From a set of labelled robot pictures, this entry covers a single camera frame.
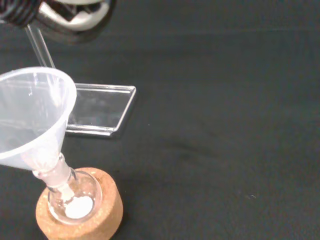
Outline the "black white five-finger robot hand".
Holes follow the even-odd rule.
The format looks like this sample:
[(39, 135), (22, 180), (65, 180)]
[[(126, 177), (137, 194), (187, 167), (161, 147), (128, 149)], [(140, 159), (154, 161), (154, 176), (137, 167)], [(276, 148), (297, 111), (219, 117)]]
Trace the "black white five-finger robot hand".
[(66, 21), (71, 21), (81, 10), (91, 13), (97, 10), (102, 0), (2, 0), (0, 2), (0, 20), (9, 24), (25, 27), (41, 13), (53, 11)]

